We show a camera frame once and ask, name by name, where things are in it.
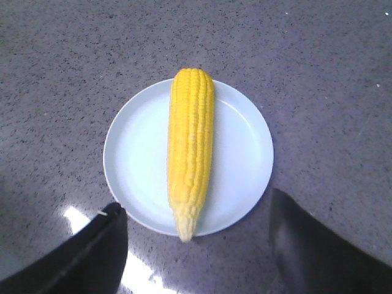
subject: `countertop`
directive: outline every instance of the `countertop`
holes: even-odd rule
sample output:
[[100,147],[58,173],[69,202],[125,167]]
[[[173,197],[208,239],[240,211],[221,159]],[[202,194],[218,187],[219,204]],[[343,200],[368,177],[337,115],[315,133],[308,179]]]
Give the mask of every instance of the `countertop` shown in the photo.
[[391,28],[387,0],[2,1],[2,275],[71,236],[70,206],[92,218],[114,201],[102,167],[110,123],[182,67],[253,101],[273,174],[247,216],[189,244],[129,218],[130,256],[148,274],[119,292],[272,293],[272,187],[392,265]]

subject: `plate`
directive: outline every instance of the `plate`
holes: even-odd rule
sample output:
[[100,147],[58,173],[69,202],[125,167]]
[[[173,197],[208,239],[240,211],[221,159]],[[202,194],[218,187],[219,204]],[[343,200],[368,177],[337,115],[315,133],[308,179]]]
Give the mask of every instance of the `plate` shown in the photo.
[[[129,216],[178,236],[167,196],[167,131],[173,79],[136,94],[114,118],[104,146],[108,186]],[[262,197],[273,167],[270,130],[256,106],[214,80],[213,159],[208,194],[195,235],[217,232],[244,217]]]

